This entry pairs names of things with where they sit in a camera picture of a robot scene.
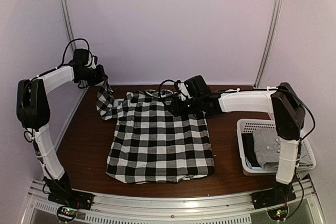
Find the black white plaid shirt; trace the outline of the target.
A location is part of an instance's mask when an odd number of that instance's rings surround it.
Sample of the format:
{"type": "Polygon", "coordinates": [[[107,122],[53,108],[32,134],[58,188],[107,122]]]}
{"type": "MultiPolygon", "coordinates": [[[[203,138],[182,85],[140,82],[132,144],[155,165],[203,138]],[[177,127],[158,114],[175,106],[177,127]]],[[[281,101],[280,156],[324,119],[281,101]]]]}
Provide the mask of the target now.
{"type": "Polygon", "coordinates": [[[125,184],[178,183],[214,174],[215,162],[202,115],[174,116],[171,90],[127,92],[116,99],[108,82],[97,94],[102,120],[116,120],[106,174],[125,184]]]}

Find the white plastic laundry basket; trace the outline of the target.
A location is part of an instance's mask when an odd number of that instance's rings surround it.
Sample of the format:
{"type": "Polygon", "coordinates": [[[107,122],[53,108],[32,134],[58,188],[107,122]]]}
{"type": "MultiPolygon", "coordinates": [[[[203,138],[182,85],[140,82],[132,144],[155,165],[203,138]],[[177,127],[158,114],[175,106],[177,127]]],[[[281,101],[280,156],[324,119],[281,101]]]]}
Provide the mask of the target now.
{"type": "Polygon", "coordinates": [[[276,129],[274,120],[260,120],[260,119],[240,119],[237,121],[237,139],[239,154],[241,159],[241,165],[243,173],[246,176],[257,176],[257,175],[271,175],[275,174],[277,170],[263,170],[258,167],[251,167],[248,160],[245,157],[243,143],[242,143],[242,134],[243,133],[253,133],[256,129],[276,129]]]}

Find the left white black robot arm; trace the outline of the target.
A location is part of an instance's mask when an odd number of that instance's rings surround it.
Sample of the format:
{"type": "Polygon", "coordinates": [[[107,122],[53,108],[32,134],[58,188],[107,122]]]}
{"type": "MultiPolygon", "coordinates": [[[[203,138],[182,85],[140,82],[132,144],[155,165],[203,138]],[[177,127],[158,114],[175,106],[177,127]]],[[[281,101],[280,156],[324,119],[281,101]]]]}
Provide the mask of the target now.
{"type": "Polygon", "coordinates": [[[107,75],[97,62],[89,49],[76,49],[68,63],[23,79],[17,86],[16,116],[25,130],[24,137],[33,144],[46,184],[64,205],[71,205],[76,197],[50,137],[48,94],[70,82],[85,81],[88,86],[104,82],[107,75]]]}

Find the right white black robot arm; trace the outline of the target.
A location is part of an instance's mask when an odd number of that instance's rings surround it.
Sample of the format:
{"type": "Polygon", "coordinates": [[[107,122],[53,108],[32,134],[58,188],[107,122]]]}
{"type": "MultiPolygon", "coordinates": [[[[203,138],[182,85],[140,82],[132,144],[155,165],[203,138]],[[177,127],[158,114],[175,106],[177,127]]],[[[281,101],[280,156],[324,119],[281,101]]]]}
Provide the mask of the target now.
{"type": "Polygon", "coordinates": [[[253,90],[231,89],[213,92],[202,76],[174,83],[169,109],[174,116],[185,114],[213,115],[229,112],[262,112],[274,116],[280,140],[276,185],[269,192],[272,203],[279,204],[289,196],[290,187],[299,165],[306,110],[291,85],[283,82],[277,87],[253,90]]]}

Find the black folded shirt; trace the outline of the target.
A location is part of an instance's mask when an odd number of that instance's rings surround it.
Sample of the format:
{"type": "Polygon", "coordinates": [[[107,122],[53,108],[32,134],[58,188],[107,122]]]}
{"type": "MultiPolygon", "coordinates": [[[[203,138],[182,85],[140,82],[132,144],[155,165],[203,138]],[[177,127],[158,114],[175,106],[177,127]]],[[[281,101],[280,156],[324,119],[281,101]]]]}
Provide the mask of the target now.
{"type": "Polygon", "coordinates": [[[241,135],[242,137],[242,143],[243,143],[243,149],[245,153],[245,157],[248,160],[251,167],[258,167],[260,168],[260,165],[257,161],[256,154],[254,151],[254,138],[252,133],[243,133],[241,135]]]}

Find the grey button shirt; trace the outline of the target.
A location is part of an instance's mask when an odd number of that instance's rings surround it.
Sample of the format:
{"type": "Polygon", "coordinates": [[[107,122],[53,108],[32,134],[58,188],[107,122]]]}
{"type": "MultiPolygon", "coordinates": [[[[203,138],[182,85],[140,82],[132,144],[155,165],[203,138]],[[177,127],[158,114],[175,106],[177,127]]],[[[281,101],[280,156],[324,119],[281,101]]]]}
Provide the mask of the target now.
{"type": "Polygon", "coordinates": [[[263,170],[278,169],[280,138],[275,129],[256,129],[253,131],[254,152],[263,170]]]}

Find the left circuit board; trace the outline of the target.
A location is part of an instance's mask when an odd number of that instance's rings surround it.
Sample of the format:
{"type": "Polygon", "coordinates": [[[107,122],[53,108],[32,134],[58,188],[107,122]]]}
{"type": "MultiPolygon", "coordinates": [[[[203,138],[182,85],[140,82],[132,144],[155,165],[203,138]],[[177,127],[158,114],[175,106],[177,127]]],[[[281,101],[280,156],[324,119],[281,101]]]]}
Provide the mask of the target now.
{"type": "Polygon", "coordinates": [[[77,217],[77,214],[77,209],[68,206],[60,206],[56,211],[57,218],[63,222],[73,221],[77,217]]]}

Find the circuit board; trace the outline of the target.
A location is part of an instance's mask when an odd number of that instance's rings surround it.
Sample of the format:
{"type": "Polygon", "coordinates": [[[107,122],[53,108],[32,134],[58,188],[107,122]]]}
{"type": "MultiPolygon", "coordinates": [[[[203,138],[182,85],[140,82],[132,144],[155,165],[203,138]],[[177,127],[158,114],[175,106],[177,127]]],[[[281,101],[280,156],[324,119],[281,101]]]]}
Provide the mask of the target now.
{"type": "Polygon", "coordinates": [[[286,206],[267,210],[268,217],[273,221],[284,220],[287,217],[288,212],[289,210],[286,206]]]}
{"type": "Polygon", "coordinates": [[[73,221],[77,217],[77,214],[77,209],[68,206],[60,206],[56,211],[57,218],[63,222],[73,221]]]}

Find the right circuit board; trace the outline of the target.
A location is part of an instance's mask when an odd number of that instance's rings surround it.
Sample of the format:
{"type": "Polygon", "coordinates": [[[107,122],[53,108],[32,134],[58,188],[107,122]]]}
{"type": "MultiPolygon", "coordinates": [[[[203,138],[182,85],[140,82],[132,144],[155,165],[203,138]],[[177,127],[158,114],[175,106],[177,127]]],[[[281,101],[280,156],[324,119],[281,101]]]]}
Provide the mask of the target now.
{"type": "Polygon", "coordinates": [[[268,217],[273,221],[284,220],[287,217],[288,212],[289,210],[286,206],[267,210],[268,217]]]}

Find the front aluminium rail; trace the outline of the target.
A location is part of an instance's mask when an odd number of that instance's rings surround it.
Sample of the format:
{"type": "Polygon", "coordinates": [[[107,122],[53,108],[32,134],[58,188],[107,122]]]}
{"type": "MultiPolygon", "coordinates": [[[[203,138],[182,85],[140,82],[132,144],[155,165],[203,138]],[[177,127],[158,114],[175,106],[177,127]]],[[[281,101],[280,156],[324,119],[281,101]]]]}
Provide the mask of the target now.
{"type": "MultiPolygon", "coordinates": [[[[80,209],[70,223],[326,223],[310,179],[302,180],[304,198],[286,221],[271,219],[282,205],[256,209],[249,191],[221,196],[153,198],[92,193],[90,210],[80,209]]],[[[44,183],[33,180],[18,223],[64,223],[57,216],[61,204],[48,200],[44,183]]]]}

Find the left aluminium frame post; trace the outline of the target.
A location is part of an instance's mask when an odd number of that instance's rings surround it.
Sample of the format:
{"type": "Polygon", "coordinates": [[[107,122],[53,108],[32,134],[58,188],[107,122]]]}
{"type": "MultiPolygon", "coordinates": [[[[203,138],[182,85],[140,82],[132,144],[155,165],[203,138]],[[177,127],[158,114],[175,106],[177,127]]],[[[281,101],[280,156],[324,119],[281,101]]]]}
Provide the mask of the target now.
{"type": "Polygon", "coordinates": [[[68,40],[74,39],[67,0],[59,0],[68,40]]]}

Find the aluminium frame post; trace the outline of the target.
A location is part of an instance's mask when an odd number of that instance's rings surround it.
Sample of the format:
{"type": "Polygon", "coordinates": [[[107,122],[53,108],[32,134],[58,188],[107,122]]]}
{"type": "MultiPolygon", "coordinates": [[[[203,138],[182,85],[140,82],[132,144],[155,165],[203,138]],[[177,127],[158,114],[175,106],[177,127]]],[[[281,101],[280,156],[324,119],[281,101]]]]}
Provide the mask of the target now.
{"type": "Polygon", "coordinates": [[[68,40],[74,39],[67,0],[59,0],[68,40]]]}
{"type": "Polygon", "coordinates": [[[282,4],[283,0],[274,0],[273,8],[272,8],[272,13],[271,13],[271,19],[270,19],[270,24],[268,28],[268,33],[267,33],[267,38],[264,46],[264,50],[262,53],[262,58],[261,62],[259,65],[259,69],[256,75],[256,79],[254,82],[254,88],[259,88],[262,77],[265,73],[266,67],[267,67],[267,62],[270,57],[271,49],[272,49],[272,44],[274,42],[274,38],[276,35],[276,28],[279,22],[279,17],[282,9],[282,4]]]}

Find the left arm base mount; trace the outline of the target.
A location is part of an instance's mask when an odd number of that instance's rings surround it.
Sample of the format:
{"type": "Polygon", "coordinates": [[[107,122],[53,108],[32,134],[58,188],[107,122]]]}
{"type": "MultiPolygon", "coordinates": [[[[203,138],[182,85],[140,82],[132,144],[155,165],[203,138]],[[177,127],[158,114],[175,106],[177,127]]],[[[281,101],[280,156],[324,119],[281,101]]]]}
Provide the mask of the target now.
{"type": "Polygon", "coordinates": [[[75,209],[90,210],[93,194],[77,190],[51,189],[48,200],[75,209]]]}

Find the right aluminium frame post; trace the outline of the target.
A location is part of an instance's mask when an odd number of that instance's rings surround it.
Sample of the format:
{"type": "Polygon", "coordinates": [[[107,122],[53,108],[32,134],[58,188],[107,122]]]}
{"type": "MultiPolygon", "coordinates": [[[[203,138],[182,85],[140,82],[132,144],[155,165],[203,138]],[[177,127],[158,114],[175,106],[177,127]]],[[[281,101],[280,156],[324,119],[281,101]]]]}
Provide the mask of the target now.
{"type": "Polygon", "coordinates": [[[259,65],[259,69],[256,75],[256,79],[254,82],[254,88],[259,88],[262,77],[265,73],[266,67],[267,67],[267,62],[270,57],[271,49],[272,49],[272,44],[274,42],[274,38],[276,35],[276,28],[279,22],[279,17],[282,9],[282,4],[283,0],[274,0],[273,8],[272,8],[272,13],[271,13],[271,19],[270,19],[270,24],[268,28],[268,33],[267,33],[267,38],[264,46],[264,50],[262,53],[262,58],[261,62],[259,65]]]}

